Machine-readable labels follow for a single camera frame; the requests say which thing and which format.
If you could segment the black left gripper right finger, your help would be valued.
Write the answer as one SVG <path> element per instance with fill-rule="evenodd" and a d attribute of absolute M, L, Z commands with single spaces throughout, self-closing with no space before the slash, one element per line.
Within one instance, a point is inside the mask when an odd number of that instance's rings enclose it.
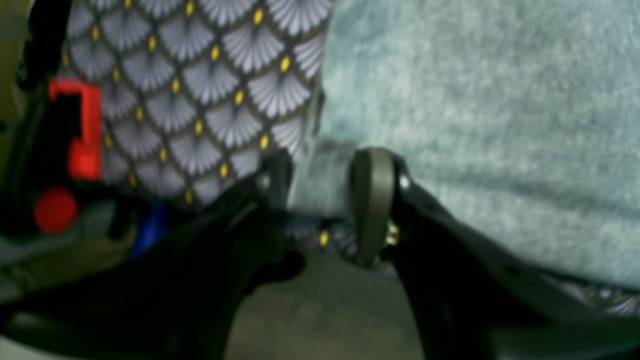
<path fill-rule="evenodd" d="M 382 148 L 354 153 L 357 259 L 391 260 L 427 360 L 605 360 L 639 349 L 639 319 L 594 309 L 456 219 Z"/>

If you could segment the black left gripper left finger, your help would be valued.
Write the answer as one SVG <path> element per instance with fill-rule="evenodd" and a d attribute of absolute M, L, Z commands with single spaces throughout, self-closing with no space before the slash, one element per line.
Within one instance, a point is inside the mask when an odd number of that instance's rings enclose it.
<path fill-rule="evenodd" d="M 246 289 L 287 252 L 292 175 L 277 150 L 136 260 L 3 306 L 2 335 L 89 360 L 221 360 Z"/>

